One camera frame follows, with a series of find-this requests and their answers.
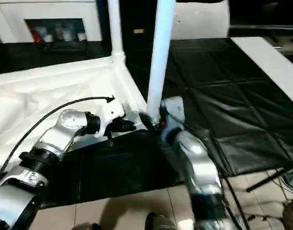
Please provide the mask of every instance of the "black floor mat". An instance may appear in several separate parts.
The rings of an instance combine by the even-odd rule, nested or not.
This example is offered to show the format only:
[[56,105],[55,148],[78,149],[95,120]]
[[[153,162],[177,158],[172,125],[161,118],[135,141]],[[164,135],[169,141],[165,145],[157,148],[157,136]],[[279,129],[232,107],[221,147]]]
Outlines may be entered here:
[[139,130],[66,155],[49,184],[45,207],[149,191],[180,182],[165,154],[171,149]]
[[[151,52],[126,61],[145,98]],[[293,165],[293,102],[231,39],[171,41],[163,97],[177,95],[226,175]]]

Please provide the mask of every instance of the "silver robotic arm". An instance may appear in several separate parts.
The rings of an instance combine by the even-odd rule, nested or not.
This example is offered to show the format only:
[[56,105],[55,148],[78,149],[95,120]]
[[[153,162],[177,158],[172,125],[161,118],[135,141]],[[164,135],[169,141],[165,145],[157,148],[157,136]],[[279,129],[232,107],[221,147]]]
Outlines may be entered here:
[[184,131],[182,98],[163,100],[162,109],[166,125],[161,139],[172,146],[174,154],[167,158],[186,183],[195,217],[194,229],[234,229],[226,215],[218,171],[208,156],[207,148],[197,137]]
[[22,162],[0,180],[0,230],[27,229],[43,201],[53,169],[63,160],[74,138],[85,134],[103,136],[106,127],[123,115],[118,100],[104,105],[97,115],[64,110],[31,151],[20,155]]

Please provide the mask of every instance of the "floor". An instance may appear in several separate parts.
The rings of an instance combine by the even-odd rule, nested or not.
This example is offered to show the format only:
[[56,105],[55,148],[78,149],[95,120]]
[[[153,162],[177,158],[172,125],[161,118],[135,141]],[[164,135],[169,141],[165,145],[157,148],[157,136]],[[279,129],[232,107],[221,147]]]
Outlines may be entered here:
[[293,36],[276,36],[276,41],[271,37],[264,38],[283,55],[293,55]]
[[[229,179],[248,217],[250,214],[282,216],[282,203],[286,201],[286,198],[281,188],[277,185],[279,184],[278,180],[251,193],[244,192],[244,189],[249,185],[258,182],[271,173],[274,173],[274,171],[247,174]],[[235,202],[225,182],[223,182],[223,187],[230,206],[236,214]],[[287,198],[293,199],[292,192],[289,192],[284,185],[283,187]],[[90,229],[88,228],[90,224],[98,223],[103,230],[143,230],[145,218],[149,212],[169,217],[177,224],[179,230],[192,229],[193,214],[188,193],[183,185],[41,210],[38,212],[30,229],[88,230]],[[249,225],[252,230],[284,229],[280,221],[272,218],[263,220],[261,217],[256,217],[249,221]]]

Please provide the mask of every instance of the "tile floor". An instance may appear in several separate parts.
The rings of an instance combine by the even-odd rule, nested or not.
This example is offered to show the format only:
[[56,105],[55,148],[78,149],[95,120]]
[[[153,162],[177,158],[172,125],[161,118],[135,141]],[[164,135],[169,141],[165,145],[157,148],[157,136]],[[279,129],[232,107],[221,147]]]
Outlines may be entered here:
[[[246,214],[282,216],[282,202],[285,197],[274,182],[246,193],[244,189],[265,178],[265,172],[230,178],[236,195]],[[235,202],[227,189],[225,195],[234,213]],[[289,199],[293,194],[286,191]],[[149,212],[165,215],[174,221],[179,230],[189,230],[193,214],[189,196],[184,186],[149,191],[144,193],[108,198],[66,207],[57,207],[38,212],[31,230],[87,230],[91,223],[99,223],[103,230],[143,230]],[[276,219],[262,220],[260,217],[249,222],[252,230],[283,230]]]

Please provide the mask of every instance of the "white pipe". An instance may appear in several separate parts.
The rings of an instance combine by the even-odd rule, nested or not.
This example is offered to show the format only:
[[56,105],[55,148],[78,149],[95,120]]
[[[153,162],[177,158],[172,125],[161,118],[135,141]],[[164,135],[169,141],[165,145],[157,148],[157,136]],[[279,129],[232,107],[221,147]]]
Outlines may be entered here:
[[147,113],[154,124],[159,121],[159,106],[165,80],[175,0],[158,0],[155,34],[148,85]]
[[108,0],[112,56],[124,58],[119,8],[119,0]]

